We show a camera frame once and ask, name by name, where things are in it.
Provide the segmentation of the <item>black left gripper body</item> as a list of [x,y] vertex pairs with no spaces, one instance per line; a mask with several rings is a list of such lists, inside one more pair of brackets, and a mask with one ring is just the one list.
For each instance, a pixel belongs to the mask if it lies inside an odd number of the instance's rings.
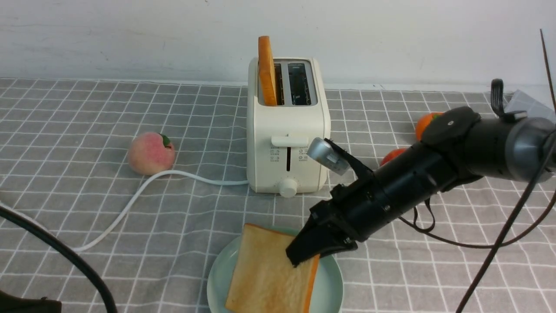
[[62,303],[47,297],[24,299],[0,291],[1,313],[61,313]]

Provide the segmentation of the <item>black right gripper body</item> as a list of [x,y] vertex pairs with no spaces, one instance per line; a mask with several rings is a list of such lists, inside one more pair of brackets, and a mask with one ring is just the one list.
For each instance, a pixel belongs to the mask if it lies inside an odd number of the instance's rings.
[[357,172],[356,180],[348,186],[339,184],[332,188],[331,198],[319,202],[310,212],[310,230],[358,242],[365,242],[402,215],[377,174],[370,169]]

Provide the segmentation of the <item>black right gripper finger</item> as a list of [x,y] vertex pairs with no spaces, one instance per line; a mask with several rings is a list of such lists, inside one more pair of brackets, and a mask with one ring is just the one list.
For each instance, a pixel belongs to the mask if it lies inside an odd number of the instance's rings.
[[285,251],[291,264],[296,268],[316,256],[327,257],[357,249],[355,240],[352,240],[336,224],[310,217]]

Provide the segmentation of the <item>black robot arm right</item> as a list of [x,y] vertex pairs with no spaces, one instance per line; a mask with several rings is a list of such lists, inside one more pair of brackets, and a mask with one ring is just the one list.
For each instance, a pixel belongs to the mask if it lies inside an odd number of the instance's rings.
[[355,182],[332,188],[329,200],[310,216],[286,248],[293,266],[312,257],[353,251],[391,221],[437,193],[483,177],[540,182],[555,172],[555,125],[544,117],[513,111],[483,119],[470,107],[457,107],[433,119],[421,140],[371,170],[330,139],[317,137],[308,156],[325,168],[356,174]]

